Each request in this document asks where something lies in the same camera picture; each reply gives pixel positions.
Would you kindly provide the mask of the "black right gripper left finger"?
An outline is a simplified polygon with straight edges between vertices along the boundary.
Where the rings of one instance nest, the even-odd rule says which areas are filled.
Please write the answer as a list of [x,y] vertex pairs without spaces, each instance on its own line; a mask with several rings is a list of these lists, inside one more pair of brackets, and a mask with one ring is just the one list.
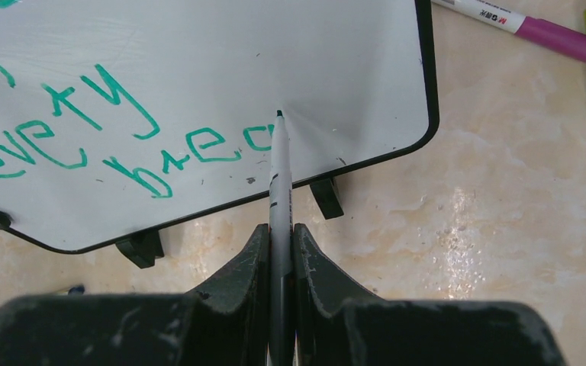
[[91,294],[0,313],[0,365],[264,365],[269,228],[182,294]]

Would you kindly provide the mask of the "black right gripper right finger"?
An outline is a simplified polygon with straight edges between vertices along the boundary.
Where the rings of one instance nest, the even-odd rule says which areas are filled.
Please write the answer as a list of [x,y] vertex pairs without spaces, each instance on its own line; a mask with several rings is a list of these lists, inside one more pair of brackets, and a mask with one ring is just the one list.
[[511,301],[386,300],[292,237],[302,365],[564,365],[548,324]]

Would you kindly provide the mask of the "green cap marker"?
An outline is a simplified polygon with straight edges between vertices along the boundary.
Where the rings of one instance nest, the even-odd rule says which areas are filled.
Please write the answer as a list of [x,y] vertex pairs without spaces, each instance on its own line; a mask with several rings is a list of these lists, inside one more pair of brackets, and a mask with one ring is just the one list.
[[268,365],[291,365],[295,330],[291,325],[291,166],[283,112],[276,112],[269,182],[270,321]]

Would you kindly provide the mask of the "white whiteboard black frame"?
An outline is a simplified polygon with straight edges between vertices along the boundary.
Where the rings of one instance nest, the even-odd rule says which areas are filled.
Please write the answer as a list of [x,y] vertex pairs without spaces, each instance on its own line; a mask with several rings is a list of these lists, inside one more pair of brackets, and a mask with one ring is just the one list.
[[0,1],[0,213],[78,254],[264,197],[439,126],[427,1]]

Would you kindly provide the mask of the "purple cap marker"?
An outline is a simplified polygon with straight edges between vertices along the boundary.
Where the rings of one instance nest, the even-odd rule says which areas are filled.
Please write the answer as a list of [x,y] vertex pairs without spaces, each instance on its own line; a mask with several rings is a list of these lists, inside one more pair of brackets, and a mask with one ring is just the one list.
[[579,31],[526,16],[488,1],[432,0],[432,3],[586,63],[586,34]]

